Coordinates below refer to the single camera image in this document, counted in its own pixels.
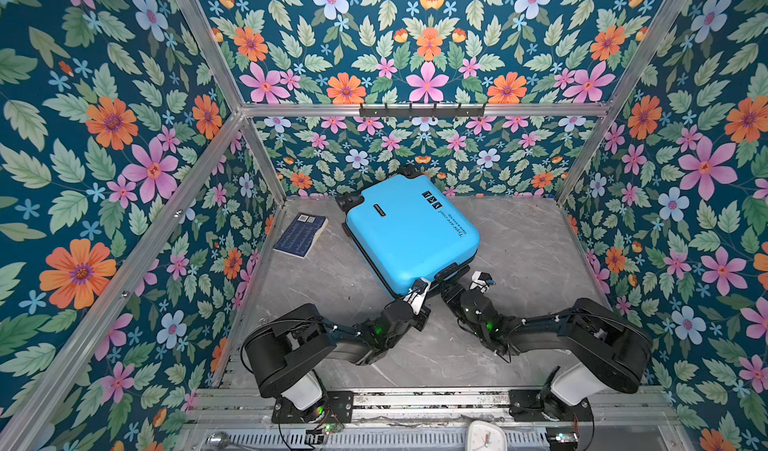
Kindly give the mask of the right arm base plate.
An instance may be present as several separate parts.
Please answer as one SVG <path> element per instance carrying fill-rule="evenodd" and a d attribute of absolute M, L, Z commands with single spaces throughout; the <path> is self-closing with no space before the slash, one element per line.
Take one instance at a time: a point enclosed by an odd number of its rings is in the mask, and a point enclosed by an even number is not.
<path fill-rule="evenodd" d="M 590 423 L 594 418 L 586 399 L 570 406 L 537 389 L 510 390 L 508 397 L 509 414 L 517 422 Z"/>

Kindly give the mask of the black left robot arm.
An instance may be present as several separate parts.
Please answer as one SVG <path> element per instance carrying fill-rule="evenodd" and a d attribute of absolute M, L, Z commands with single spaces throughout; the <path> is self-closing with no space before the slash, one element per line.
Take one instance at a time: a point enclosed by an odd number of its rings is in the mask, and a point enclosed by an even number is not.
<path fill-rule="evenodd" d="M 299 412 L 322 414 L 328 392 L 315 368 L 325 360 L 369 366 L 385 357 L 411 330 L 426 326 L 431 310 L 410 293 L 381 313 L 351 326 L 322 316 L 304 304 L 261 325 L 240 348 L 240 360 L 263 398 L 290 403 Z"/>

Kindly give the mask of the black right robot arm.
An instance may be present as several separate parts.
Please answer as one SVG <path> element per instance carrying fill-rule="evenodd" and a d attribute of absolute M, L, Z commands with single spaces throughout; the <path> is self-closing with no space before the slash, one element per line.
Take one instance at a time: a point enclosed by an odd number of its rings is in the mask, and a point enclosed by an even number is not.
<path fill-rule="evenodd" d="M 637 326 L 589 298 L 542 316 L 506 316 L 486 296 L 492 284 L 481 273 L 471 287 L 455 284 L 441 293 L 461 329 L 505 361 L 541 350 L 567 351 L 578 360 L 565 371 L 555 367 L 533 397 L 512 397 L 513 418 L 558 421 L 605 390 L 638 392 L 652 342 Z"/>

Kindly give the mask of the blue hard-shell suitcase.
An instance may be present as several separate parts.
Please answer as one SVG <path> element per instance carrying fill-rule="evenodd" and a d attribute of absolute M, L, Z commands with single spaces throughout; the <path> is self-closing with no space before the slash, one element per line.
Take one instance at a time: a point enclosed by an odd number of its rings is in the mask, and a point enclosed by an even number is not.
<path fill-rule="evenodd" d="M 466 274 L 478 252 L 476 227 L 411 165 L 335 201 L 345 233 L 395 299 L 420 279 L 431 293 L 442 292 Z"/>

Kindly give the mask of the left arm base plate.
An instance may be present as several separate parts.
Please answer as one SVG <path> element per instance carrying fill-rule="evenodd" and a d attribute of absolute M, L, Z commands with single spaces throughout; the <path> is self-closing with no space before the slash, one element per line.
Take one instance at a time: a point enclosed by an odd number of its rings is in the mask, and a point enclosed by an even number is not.
<path fill-rule="evenodd" d="M 273 424 L 348 424 L 352 421 L 355 394 L 352 391 L 326 392 L 321 399 L 304 410 L 280 396 L 276 399 Z"/>

